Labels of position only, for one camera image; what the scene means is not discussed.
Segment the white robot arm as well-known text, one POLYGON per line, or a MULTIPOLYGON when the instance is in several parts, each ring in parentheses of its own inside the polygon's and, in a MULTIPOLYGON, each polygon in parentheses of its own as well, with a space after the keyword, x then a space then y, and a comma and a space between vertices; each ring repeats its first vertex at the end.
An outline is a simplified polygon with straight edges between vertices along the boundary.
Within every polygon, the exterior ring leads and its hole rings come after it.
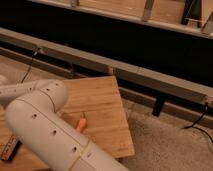
POLYGON ((57 115, 67 99, 60 80, 0 85, 9 129, 53 171, 129 171, 57 115))

